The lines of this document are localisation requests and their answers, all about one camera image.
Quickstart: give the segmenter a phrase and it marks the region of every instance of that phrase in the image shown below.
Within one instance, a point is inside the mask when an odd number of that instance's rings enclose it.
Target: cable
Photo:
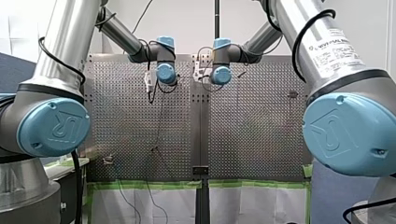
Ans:
[[[379,202],[376,202],[376,203],[367,203],[367,204],[364,204],[364,205],[359,205],[359,206],[356,206],[356,207],[348,208],[343,213],[344,221],[346,223],[348,223],[348,224],[352,224],[352,222],[349,221],[349,219],[347,218],[347,215],[349,213],[352,213],[352,212],[355,212],[355,211],[358,211],[358,210],[361,210],[361,209],[365,209],[365,208],[379,207],[379,206],[383,206],[383,205],[387,205],[387,204],[391,204],[391,203],[396,203],[396,198],[386,199],[384,201],[379,201]]]
[[[282,42],[282,39],[283,39],[283,35],[279,38],[279,41],[277,42],[277,44],[274,46],[273,49],[270,49],[267,52],[264,52],[262,55],[272,53],[275,49],[277,49],[277,47],[279,47],[280,43]]]
[[[135,206],[133,206],[133,205],[132,205],[130,202],[128,202],[128,200],[126,199],[124,193],[122,192],[121,183],[120,183],[120,180],[119,180],[119,179],[117,179],[117,182],[118,182],[118,184],[119,184],[120,194],[121,194],[122,198],[124,199],[124,201],[125,201],[126,203],[128,203],[129,206],[131,206],[131,207],[136,211],[137,215],[139,216],[139,224],[141,224],[141,223],[142,223],[142,216],[140,215],[140,212],[136,209]]]
[[[108,22],[109,20],[113,19],[117,13],[111,14],[107,19],[106,19],[106,9],[102,7],[102,15],[103,15],[103,20],[99,21],[95,24],[95,26],[98,28],[99,32],[102,31],[103,25]]]
[[[151,94],[150,92],[148,92],[148,102],[152,105],[152,103],[154,103],[155,100],[155,92],[157,92],[157,86],[158,86],[158,79],[155,82],[155,87],[154,87],[154,92],[152,93],[152,98],[151,98]]]
[[[215,89],[215,90],[212,91],[212,90],[207,89],[207,88],[205,87],[205,84],[204,84],[204,78],[205,78],[205,77],[210,77],[209,75],[206,75],[206,76],[205,76],[205,72],[206,72],[206,69],[209,67],[209,65],[210,65],[212,62],[213,62],[213,60],[210,60],[210,62],[207,64],[207,66],[206,66],[205,69],[204,69],[204,75],[203,75],[202,77],[200,77],[199,79],[201,79],[201,84],[202,84],[202,87],[204,88],[204,90],[209,91],[209,92],[216,92],[216,91],[221,90],[221,89],[224,87],[224,85],[222,85],[222,86],[220,86],[219,88],[217,88],[217,89]]]
[[[140,22],[142,21],[143,17],[145,16],[147,10],[149,9],[149,5],[151,5],[153,0],[150,0],[148,4],[146,5],[145,10],[143,11],[142,15],[140,16],[139,20],[137,21],[136,25],[134,26],[134,30],[132,31],[132,34],[136,31],[137,27],[139,26]]]
[[[163,88],[161,87],[160,83],[158,82],[158,79],[157,79],[157,85],[158,85],[158,89],[160,89],[160,91],[161,91],[162,93],[164,93],[164,94],[172,93],[172,92],[174,92],[174,91],[176,90],[176,88],[177,88],[177,83],[176,83],[175,87],[174,87],[172,90],[170,90],[170,91],[164,91]]]
[[[40,37],[40,38],[38,39],[38,46],[39,46],[39,47],[43,50],[43,52],[46,53],[47,56],[49,56],[53,61],[55,61],[55,62],[57,62],[57,63],[63,65],[64,67],[66,67],[66,68],[72,70],[74,73],[76,73],[77,75],[79,75],[79,76],[81,77],[81,86],[82,86],[82,85],[85,83],[85,80],[86,80],[84,74],[82,74],[82,73],[81,73],[80,71],[78,71],[76,68],[74,68],[74,67],[72,67],[72,66],[70,66],[70,65],[68,65],[68,64],[66,64],[66,63],[64,63],[64,62],[62,62],[60,59],[58,59],[58,58],[55,57],[53,54],[51,54],[51,53],[47,50],[46,46],[45,46],[44,43],[43,43],[44,39],[45,39],[44,36],[42,36],[42,37]]]
[[[76,206],[76,220],[75,224],[81,223],[81,214],[82,214],[82,176],[81,170],[79,167],[78,155],[76,151],[72,151],[72,158],[76,172],[76,187],[77,187],[77,206]]]
[[[163,98],[162,98],[162,101],[161,101],[161,110],[160,110],[160,116],[159,116],[159,118],[158,118],[158,128],[157,128],[157,134],[156,134],[156,138],[155,138],[155,142],[154,142],[154,147],[150,150],[150,155],[153,155],[152,154],[152,152],[154,151],[154,150],[157,150],[158,152],[159,152],[159,155],[160,155],[160,157],[161,157],[161,159],[162,159],[162,162],[163,162],[163,164],[165,165],[165,168],[167,169],[167,171],[170,173],[170,171],[168,170],[168,167],[167,167],[167,165],[166,165],[166,162],[165,162],[165,160],[163,159],[163,156],[162,156],[162,154],[161,154],[161,152],[160,152],[160,150],[158,149],[158,143],[159,143],[159,141],[160,141],[160,132],[161,132],[161,121],[162,121],[162,118],[163,118],[163,102],[164,102],[164,99],[165,99],[165,93],[163,94]],[[165,209],[163,209],[162,207],[160,207],[158,204],[156,204],[155,203],[155,201],[154,201],[154,197],[152,196],[152,192],[151,192],[151,188],[149,187],[149,174],[148,174],[148,170],[149,170],[149,157],[148,157],[148,161],[146,162],[146,185],[147,185],[147,187],[148,187],[148,193],[149,193],[149,196],[150,196],[150,198],[151,198],[151,201],[152,201],[152,203],[153,203],[153,205],[155,206],[155,207],[157,207],[157,208],[159,208],[159,209],[161,209],[162,211],[163,211],[163,213],[165,214],[165,218],[166,218],[166,224],[168,224],[168,214],[167,214],[167,212],[166,212],[166,210]]]
[[[164,208],[162,208],[161,206],[159,206],[158,204],[155,203],[154,197],[152,197],[152,193],[151,193],[151,189],[150,189],[150,187],[149,187],[149,182],[148,182],[148,181],[146,181],[146,185],[148,186],[148,193],[149,193],[149,196],[150,196],[150,198],[151,198],[152,204],[153,204],[155,207],[157,207],[157,208],[163,210],[163,213],[165,214],[165,218],[166,218],[165,224],[168,224],[168,218],[169,218],[169,217],[168,217],[168,214],[166,213],[166,211],[165,211]]]
[[[145,43],[145,46],[146,46],[145,56],[146,56],[146,59],[148,60],[148,71],[149,71],[149,68],[151,66],[151,48],[149,47],[149,43],[146,40],[139,39],[139,41]]]
[[[306,33],[306,31],[309,30],[309,28],[311,28],[311,26],[313,24],[315,24],[315,22],[317,20],[320,20],[322,18],[328,17],[328,16],[332,16],[333,18],[335,18],[335,11],[333,9],[325,9],[323,11],[321,11],[318,15],[316,15],[315,17],[311,18],[304,26],[304,28],[301,30],[301,32],[297,35],[295,41],[294,41],[294,46],[293,46],[293,50],[292,50],[292,54],[291,54],[291,60],[293,63],[293,69],[294,72],[297,74],[297,76],[300,78],[300,80],[302,80],[303,82],[305,82],[305,78],[302,76],[302,74],[300,73],[298,66],[297,66],[297,51],[300,48],[301,42],[303,40],[303,37]]]
[[[270,0],[267,0],[267,1],[266,1],[266,7],[267,7],[267,19],[268,19],[268,22],[270,22],[271,26],[272,26],[274,29],[278,30],[279,32],[282,32],[282,30],[280,30],[280,28],[279,28],[278,26],[276,26],[276,25],[274,24],[274,22],[272,21],[272,19],[271,19],[271,13],[270,13]]]

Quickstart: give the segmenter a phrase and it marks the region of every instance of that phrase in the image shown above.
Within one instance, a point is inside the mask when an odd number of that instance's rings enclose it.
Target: wall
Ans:
[[[132,31],[149,0],[110,0],[108,8]],[[251,0],[220,1],[220,36],[243,44],[265,24],[262,6]],[[194,53],[203,46],[212,46],[214,40],[213,0],[154,0],[140,22],[135,35],[152,40],[160,35],[175,39],[177,53]],[[104,52],[122,53],[115,44],[108,45],[104,37]],[[290,54],[286,41],[273,52]]]
[[[0,52],[37,62],[37,40],[45,36],[54,0],[0,0]],[[102,37],[95,31],[90,52],[102,52]]]

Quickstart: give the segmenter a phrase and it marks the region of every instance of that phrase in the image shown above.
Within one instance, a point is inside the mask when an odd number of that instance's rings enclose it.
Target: metal post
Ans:
[[[215,38],[220,37],[220,0],[215,0]]]
[[[62,62],[82,71],[101,4],[101,0],[56,1],[44,41],[48,51]],[[42,52],[35,74],[23,84],[47,86],[81,96],[80,81],[76,73]]]

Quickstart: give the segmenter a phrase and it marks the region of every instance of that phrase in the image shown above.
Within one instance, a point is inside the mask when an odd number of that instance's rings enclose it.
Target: perforated metal panel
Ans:
[[[165,95],[160,126],[163,94],[157,91],[154,104],[148,103],[146,66],[125,55],[94,55],[87,63],[91,181],[192,179],[193,165],[209,165],[210,178],[304,179],[302,165],[311,160],[301,129],[304,83],[290,57],[265,57],[248,68],[232,64],[232,82],[210,93],[191,78],[191,57],[177,56],[181,80]],[[151,151],[156,145],[159,151]],[[114,164],[104,165],[109,155]]]
[[[157,90],[151,105],[143,80],[146,64],[129,63],[126,55],[93,56],[91,60],[92,145],[97,153],[90,170],[92,181],[190,179],[191,64],[176,64],[181,75],[177,89],[172,94]],[[110,154],[114,164],[104,165],[102,158]]]
[[[302,180],[302,164],[310,162],[302,136],[304,83],[290,57],[232,70],[247,73],[212,95],[210,177]]]

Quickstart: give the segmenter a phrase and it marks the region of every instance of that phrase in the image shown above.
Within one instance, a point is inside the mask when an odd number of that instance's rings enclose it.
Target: blue joint cap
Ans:
[[[17,142],[34,157],[58,157],[75,150],[90,129],[90,116],[79,102],[55,98],[37,105],[23,118]]]
[[[172,38],[170,36],[165,36],[165,35],[159,36],[159,37],[157,37],[157,42],[159,42],[165,46],[168,46],[172,49],[175,48],[175,40],[174,40],[174,38]]]
[[[225,85],[231,81],[231,70],[226,66],[218,67],[210,78],[213,84]]]
[[[229,45],[231,45],[230,38],[217,38],[217,39],[215,39],[215,42],[213,43],[213,49],[221,49],[221,48],[227,47]]]
[[[396,117],[358,94],[333,92],[305,111],[304,140],[325,166],[343,175],[396,173]]]
[[[168,85],[174,84],[176,81],[174,66],[169,63],[159,63],[157,65],[157,78],[161,83]]]

